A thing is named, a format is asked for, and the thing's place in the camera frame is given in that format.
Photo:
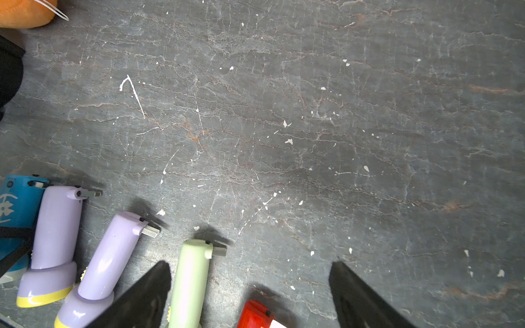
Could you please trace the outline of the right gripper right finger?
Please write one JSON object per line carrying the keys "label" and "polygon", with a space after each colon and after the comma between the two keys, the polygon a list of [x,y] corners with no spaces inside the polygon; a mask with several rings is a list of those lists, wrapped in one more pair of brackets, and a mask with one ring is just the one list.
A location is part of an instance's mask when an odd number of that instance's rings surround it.
{"label": "right gripper right finger", "polygon": [[341,327],[415,328],[342,261],[332,263],[329,287]]}

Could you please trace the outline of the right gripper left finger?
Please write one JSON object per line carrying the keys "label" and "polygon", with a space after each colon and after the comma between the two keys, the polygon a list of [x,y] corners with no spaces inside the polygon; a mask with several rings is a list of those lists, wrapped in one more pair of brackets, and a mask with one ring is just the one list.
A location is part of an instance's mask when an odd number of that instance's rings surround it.
{"label": "right gripper left finger", "polygon": [[89,327],[160,327],[171,287],[170,266],[159,261]]}

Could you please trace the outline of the blue flashlight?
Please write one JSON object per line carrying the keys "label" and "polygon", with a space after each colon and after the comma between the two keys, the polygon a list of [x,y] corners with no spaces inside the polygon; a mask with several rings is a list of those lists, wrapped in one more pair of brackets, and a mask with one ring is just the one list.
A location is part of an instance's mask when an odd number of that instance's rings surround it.
{"label": "blue flashlight", "polygon": [[[48,185],[49,180],[36,175],[7,175],[1,187],[1,227],[34,228]],[[24,242],[25,239],[1,238],[1,261]],[[26,253],[1,276],[1,284],[20,280],[29,263]]]}

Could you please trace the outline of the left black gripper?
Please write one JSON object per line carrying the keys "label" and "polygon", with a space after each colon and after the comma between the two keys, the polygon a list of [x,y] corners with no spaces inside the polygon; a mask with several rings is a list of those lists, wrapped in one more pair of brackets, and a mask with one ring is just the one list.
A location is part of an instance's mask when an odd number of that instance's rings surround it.
{"label": "left black gripper", "polygon": [[23,34],[1,34],[1,119],[22,84],[24,54]]}

